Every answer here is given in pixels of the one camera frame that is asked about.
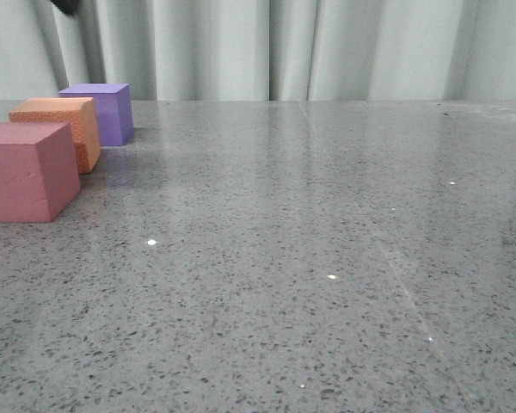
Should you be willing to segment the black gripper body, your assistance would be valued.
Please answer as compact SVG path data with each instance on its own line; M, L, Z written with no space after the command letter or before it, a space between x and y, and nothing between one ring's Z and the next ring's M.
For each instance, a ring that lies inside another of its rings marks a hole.
M82 0L50 0L50 3L55 6L62 14L68 17L75 17L80 13L82 7Z

